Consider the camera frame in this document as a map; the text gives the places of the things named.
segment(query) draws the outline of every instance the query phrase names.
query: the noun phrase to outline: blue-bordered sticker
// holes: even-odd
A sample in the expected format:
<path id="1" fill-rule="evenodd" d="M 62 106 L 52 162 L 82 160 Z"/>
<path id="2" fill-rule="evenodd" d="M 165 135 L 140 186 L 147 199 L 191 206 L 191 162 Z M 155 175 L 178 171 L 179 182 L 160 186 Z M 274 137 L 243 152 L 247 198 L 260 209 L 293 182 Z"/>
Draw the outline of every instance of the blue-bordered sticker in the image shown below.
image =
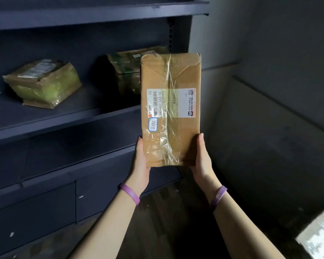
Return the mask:
<path id="1" fill-rule="evenodd" d="M 150 117 L 149 118 L 149 131 L 156 132 L 158 128 L 159 120 L 157 117 Z"/>

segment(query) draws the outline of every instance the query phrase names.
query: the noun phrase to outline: floor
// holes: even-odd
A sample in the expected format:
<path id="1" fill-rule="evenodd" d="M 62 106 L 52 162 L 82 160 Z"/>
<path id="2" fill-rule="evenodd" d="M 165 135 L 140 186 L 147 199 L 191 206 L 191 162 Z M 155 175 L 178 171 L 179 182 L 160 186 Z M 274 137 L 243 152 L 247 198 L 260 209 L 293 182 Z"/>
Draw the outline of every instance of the floor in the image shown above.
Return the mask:
<path id="1" fill-rule="evenodd" d="M 134 212 L 118 259 L 210 258 L 214 250 L 229 258 L 208 203 L 193 180 L 184 178 L 144 197 Z"/>

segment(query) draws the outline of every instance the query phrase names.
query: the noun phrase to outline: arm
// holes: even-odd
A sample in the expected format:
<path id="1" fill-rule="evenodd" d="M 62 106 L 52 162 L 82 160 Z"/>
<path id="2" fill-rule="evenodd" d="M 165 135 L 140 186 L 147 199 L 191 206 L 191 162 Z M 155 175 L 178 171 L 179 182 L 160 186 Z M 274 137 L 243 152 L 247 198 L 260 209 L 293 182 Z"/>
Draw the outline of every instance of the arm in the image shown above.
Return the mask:
<path id="1" fill-rule="evenodd" d="M 192 171 L 194 180 L 211 203 L 222 185 L 212 169 L 203 134 L 200 134 L 197 139 L 196 167 L 192 167 Z M 284 258 L 228 193 L 225 193 L 220 200 L 214 216 L 233 259 Z"/>
<path id="2" fill-rule="evenodd" d="M 133 170 L 125 182 L 138 196 L 142 194 L 149 183 L 150 168 L 146 166 L 143 141 L 139 137 L 136 144 Z M 116 258 L 135 207 L 136 204 L 132 198 L 123 190 L 120 190 L 69 258 Z"/>

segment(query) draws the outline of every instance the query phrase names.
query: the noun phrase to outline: person's left hand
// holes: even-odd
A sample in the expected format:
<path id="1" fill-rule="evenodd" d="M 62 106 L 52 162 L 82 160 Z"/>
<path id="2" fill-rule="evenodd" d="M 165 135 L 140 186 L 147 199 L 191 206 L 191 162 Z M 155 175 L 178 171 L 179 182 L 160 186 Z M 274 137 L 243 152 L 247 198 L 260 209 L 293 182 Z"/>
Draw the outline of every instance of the person's left hand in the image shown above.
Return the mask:
<path id="1" fill-rule="evenodd" d="M 132 161 L 132 173 L 125 184 L 140 196 L 149 183 L 149 174 L 150 167 L 147 167 L 147 160 L 143 152 L 143 140 L 139 136 Z"/>

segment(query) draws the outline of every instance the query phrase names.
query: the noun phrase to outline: purple wristband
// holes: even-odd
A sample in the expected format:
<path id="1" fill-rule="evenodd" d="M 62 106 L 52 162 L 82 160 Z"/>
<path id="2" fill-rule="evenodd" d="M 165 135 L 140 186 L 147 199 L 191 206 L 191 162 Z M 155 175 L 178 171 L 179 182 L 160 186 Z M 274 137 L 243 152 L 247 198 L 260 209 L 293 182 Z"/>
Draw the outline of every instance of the purple wristband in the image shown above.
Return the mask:
<path id="1" fill-rule="evenodd" d="M 219 201 L 221 200 L 222 196 L 225 194 L 226 191 L 227 191 L 227 188 L 224 185 L 222 185 L 220 187 L 220 189 L 218 190 L 215 198 L 211 202 L 210 207 L 211 207 L 212 212 L 215 211 L 216 206 L 218 205 Z"/>
<path id="2" fill-rule="evenodd" d="M 121 190 L 123 190 L 125 193 L 127 193 L 129 196 L 132 197 L 132 199 L 134 200 L 136 205 L 139 204 L 140 199 L 139 199 L 138 195 L 130 187 L 128 187 L 126 184 L 121 184 L 120 188 L 121 188 Z"/>

